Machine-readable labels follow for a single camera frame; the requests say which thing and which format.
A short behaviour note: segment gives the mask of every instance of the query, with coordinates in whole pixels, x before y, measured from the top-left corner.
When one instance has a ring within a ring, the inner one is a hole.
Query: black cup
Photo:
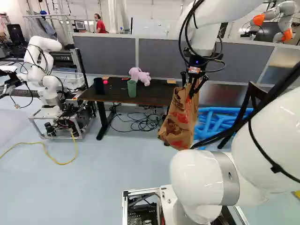
[[[94,88],[97,95],[105,95],[103,79],[101,77],[94,79]]]

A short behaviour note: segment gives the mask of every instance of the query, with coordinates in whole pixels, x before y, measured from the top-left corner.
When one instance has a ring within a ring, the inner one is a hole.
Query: yellow cable
[[[66,162],[66,163],[60,163],[60,162],[58,162],[56,159],[54,159],[54,158],[48,153],[48,150],[47,150],[47,148],[46,148],[46,146],[45,146],[45,144],[44,144],[43,142],[33,142],[33,143],[20,142],[20,143],[14,144],[12,147],[10,147],[8,150],[6,150],[6,151],[0,156],[0,159],[2,159],[2,158],[6,155],[6,153],[8,153],[10,150],[12,150],[15,146],[17,146],[17,145],[19,145],[19,144],[41,144],[41,145],[43,146],[43,149],[44,149],[45,154],[46,154],[53,162],[55,162],[55,163],[58,164],[58,165],[66,165],[66,164],[69,164],[69,163],[73,162],[73,161],[77,158],[77,156],[78,156],[78,145],[77,145],[77,142],[76,142],[76,140],[75,140],[75,138],[74,138],[73,132],[71,132],[71,136],[72,136],[72,139],[73,139],[73,143],[74,143],[74,145],[75,145],[76,153],[75,153],[74,158],[73,158],[72,160]]]

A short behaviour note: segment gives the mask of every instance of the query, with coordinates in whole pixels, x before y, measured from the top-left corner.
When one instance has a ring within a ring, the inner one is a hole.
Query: person
[[[97,28],[96,33],[103,33],[103,34],[108,33],[105,29],[105,25],[104,25],[103,21],[101,20],[101,16],[98,13],[95,13],[94,18],[96,21],[98,21],[97,26],[96,26],[96,28]]]

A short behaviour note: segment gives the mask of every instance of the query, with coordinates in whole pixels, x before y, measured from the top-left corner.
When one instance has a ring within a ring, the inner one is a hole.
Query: dark wooden tabletop
[[[151,80],[150,86],[145,87],[142,82],[136,85],[136,97],[128,95],[127,81],[119,77],[110,77],[108,84],[104,84],[105,95],[96,94],[94,85],[85,90],[79,97],[81,100],[97,102],[119,102],[143,105],[169,106],[176,84],[165,80]]]

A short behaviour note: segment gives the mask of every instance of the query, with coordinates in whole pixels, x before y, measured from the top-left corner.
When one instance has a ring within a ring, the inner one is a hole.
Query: red shirt
[[[99,20],[98,22],[97,22],[97,30],[98,30],[98,28],[100,28],[100,32],[99,33],[103,33],[103,34],[106,34],[107,32],[106,32],[106,29],[105,29],[105,25],[104,25],[104,23],[102,22],[102,20]]]

